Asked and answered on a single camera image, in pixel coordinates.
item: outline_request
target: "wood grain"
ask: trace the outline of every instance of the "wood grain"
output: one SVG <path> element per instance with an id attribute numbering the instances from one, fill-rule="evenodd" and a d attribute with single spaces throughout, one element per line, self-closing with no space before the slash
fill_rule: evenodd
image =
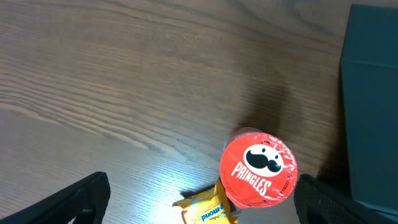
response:
<path id="1" fill-rule="evenodd" d="M 178 223 L 239 126 L 284 140 L 300 173 L 338 166 L 350 4 L 0 0 L 0 218 L 102 170 L 105 223 Z M 265 219 L 297 223 L 292 198 L 241 223 Z"/>

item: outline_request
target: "black object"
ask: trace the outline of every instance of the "black object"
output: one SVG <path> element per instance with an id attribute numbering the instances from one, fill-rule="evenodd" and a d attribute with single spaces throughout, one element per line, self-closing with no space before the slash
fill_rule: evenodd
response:
<path id="1" fill-rule="evenodd" d="M 0 220 L 1 224 L 100 224 L 111 196 L 108 177 L 95 172 L 71 186 Z"/>
<path id="2" fill-rule="evenodd" d="M 301 224 L 397 224 L 308 174 L 297 182 L 294 204 Z"/>
<path id="3" fill-rule="evenodd" d="M 398 221 L 398 9 L 352 6 L 341 72 L 352 198 Z"/>

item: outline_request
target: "pringles mascot face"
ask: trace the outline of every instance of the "pringles mascot face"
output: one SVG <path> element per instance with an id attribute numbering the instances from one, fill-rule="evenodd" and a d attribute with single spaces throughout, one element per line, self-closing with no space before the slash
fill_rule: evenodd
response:
<path id="1" fill-rule="evenodd" d="M 243 154 L 244 163 L 256 175 L 273 177 L 282 172 L 284 161 L 280 154 L 265 144 L 248 147 Z"/>

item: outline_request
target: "red lid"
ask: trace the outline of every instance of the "red lid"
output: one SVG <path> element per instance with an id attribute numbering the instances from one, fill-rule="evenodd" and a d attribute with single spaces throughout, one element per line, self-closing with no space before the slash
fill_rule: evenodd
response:
<path id="1" fill-rule="evenodd" d="M 220 176 L 226 195 L 237 207 L 270 207 L 293 191 L 297 163 L 281 140 L 266 133 L 248 133 L 226 147 Z"/>

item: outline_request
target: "snack wrapper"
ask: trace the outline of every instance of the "snack wrapper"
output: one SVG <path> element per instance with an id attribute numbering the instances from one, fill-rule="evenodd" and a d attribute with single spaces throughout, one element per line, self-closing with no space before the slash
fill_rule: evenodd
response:
<path id="1" fill-rule="evenodd" d="M 185 224 L 238 223 L 238 218 L 231 216 L 231 206 L 220 180 L 212 189 L 175 202 L 173 206 L 181 207 Z"/>

